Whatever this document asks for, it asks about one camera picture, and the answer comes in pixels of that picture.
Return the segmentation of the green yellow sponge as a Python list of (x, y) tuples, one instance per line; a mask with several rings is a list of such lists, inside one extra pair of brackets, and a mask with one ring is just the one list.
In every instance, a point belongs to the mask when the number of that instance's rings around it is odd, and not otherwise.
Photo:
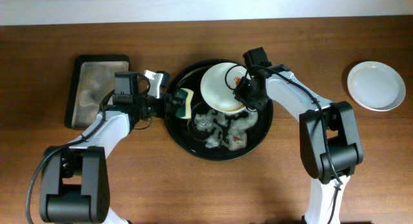
[(192, 117), (191, 112), (191, 102), (194, 96), (194, 92), (188, 88), (180, 88), (175, 97), (178, 98), (178, 101), (181, 101), (181, 104), (176, 110), (176, 117), (181, 119), (190, 119)]

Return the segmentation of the cream plate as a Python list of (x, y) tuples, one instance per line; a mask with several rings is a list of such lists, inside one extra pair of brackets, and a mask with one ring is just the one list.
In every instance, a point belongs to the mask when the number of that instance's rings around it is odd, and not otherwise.
[(246, 74), (245, 67), (235, 63), (219, 63), (209, 68), (201, 78), (201, 95), (211, 108), (226, 115), (234, 115), (246, 109), (235, 99), (233, 88)]

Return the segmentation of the pale green plate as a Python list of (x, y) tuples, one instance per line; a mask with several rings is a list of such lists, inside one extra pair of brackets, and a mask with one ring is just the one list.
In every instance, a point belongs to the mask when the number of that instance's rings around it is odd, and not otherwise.
[(364, 61), (352, 67), (347, 89), (353, 100), (381, 106), (404, 101), (406, 96), (403, 78), (392, 67), (377, 61)]

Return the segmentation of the pink white plate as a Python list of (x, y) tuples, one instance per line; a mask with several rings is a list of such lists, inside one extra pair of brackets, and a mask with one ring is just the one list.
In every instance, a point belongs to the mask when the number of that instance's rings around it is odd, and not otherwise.
[(355, 104), (370, 110), (370, 111), (375, 111), (375, 112), (388, 112), (390, 110), (394, 110), (395, 108), (399, 107), (403, 101), (393, 101), (387, 105), (381, 106), (380, 104), (376, 103), (366, 103), (362, 101), (356, 101), (354, 100)]

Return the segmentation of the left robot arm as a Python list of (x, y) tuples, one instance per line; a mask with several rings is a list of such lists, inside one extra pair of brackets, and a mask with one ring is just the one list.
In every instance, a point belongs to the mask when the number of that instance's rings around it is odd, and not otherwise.
[(36, 171), (41, 176), (39, 213), (47, 223), (126, 223), (110, 208), (106, 159), (141, 120), (191, 116), (193, 91), (180, 88), (162, 97), (162, 74), (117, 72), (115, 89), (99, 105), (96, 120), (75, 140), (49, 147)]

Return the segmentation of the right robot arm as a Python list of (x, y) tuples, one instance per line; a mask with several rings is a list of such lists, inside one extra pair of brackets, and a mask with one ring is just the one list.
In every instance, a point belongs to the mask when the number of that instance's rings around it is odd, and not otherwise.
[(261, 47), (243, 54), (247, 74), (235, 87), (237, 101), (263, 110), (279, 103), (299, 123), (301, 162), (311, 177), (304, 223), (339, 223), (345, 187), (363, 161), (363, 149), (350, 103), (325, 99), (301, 83), (285, 65), (273, 65)]

